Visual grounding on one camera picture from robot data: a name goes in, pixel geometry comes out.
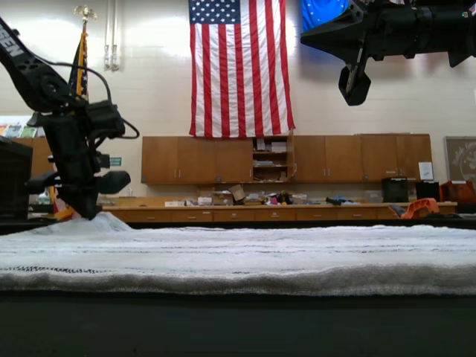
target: cabinet door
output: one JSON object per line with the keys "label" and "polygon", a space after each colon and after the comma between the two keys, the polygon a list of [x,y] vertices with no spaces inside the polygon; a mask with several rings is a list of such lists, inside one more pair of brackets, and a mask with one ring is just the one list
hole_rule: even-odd
{"label": "cabinet door", "polygon": [[398,135],[396,154],[399,175],[409,180],[420,180],[418,163],[431,160],[430,135]]}
{"label": "cabinet door", "polygon": [[288,135],[286,164],[288,165],[288,180],[291,180],[296,174],[295,134],[292,130]]}
{"label": "cabinet door", "polygon": [[142,183],[167,184],[178,181],[177,137],[142,137]]}
{"label": "cabinet door", "polygon": [[253,181],[253,140],[215,141],[215,181]]}
{"label": "cabinet door", "polygon": [[296,135],[296,182],[326,181],[326,142],[324,136]]}
{"label": "cabinet door", "polygon": [[33,139],[33,163],[31,165],[31,177],[53,171],[53,164],[48,161],[51,155],[50,146],[46,138]]}
{"label": "cabinet door", "polygon": [[364,179],[381,181],[399,175],[394,135],[362,135],[361,149]]}
{"label": "cabinet door", "polygon": [[327,181],[362,181],[360,137],[326,136],[326,165]]}
{"label": "cabinet door", "polygon": [[213,140],[178,138],[178,179],[181,183],[215,182]]}

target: american flag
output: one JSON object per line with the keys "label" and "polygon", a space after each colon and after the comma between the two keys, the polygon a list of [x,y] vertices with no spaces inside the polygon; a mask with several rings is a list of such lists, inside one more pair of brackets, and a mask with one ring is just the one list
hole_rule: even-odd
{"label": "american flag", "polygon": [[294,129],[286,0],[189,0],[190,134],[279,135]]}
{"label": "american flag", "polygon": [[[81,34],[80,44],[77,46],[76,55],[74,56],[73,65],[80,65],[82,67],[88,66],[88,46],[86,43],[86,24],[83,26],[83,33]],[[86,100],[89,100],[88,93],[88,72],[73,67],[69,75],[70,88],[76,92],[79,96]],[[55,217],[58,219],[64,218],[80,218],[78,212],[76,212],[71,206],[67,205],[62,199],[58,198],[58,190],[55,187],[51,187],[50,196],[53,202],[53,208]]]}
{"label": "american flag", "polygon": [[[80,44],[77,46],[76,56],[74,56],[74,65],[81,65],[83,67],[88,66],[88,46],[86,43],[86,29],[81,34]],[[84,99],[89,99],[88,94],[88,72],[80,68],[72,68],[69,75],[69,86],[76,94],[80,95]]]}

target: exit sign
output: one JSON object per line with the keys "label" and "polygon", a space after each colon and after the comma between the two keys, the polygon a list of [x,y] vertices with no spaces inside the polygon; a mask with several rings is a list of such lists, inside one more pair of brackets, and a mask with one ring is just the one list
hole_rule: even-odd
{"label": "exit sign", "polygon": [[122,166],[122,158],[120,156],[109,156],[109,164],[111,167]]}

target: paper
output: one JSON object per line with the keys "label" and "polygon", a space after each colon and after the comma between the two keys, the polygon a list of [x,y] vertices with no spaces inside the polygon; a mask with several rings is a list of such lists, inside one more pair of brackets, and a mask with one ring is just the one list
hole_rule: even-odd
{"label": "paper", "polygon": [[21,138],[34,138],[36,134],[36,128],[33,128],[31,126],[26,126],[22,130],[22,134],[20,135]]}
{"label": "paper", "polygon": [[419,162],[418,166],[421,180],[433,180],[433,164],[431,162]]}
{"label": "paper", "polygon": [[21,124],[10,125],[4,134],[7,138],[19,138],[23,126]]}

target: wooden counter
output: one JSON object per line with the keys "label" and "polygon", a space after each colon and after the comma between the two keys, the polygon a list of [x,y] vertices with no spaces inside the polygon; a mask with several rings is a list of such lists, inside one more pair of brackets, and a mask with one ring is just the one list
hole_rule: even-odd
{"label": "wooden counter", "polygon": [[[406,207],[408,203],[398,204]],[[289,206],[106,206],[105,212],[124,222],[270,222],[397,219],[388,203]],[[439,203],[441,213],[455,213],[457,204]]]}

